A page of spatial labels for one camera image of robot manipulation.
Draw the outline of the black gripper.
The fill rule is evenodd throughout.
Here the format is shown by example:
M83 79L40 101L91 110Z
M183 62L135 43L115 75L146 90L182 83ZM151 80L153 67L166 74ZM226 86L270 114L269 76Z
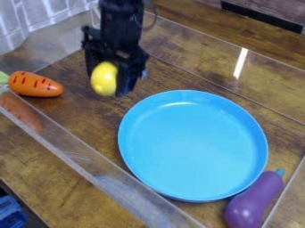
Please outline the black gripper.
M143 0L99 0L100 27L82 28L88 76L103 61L116 61L116 96L132 92L146 75L149 54L139 46L145 14Z

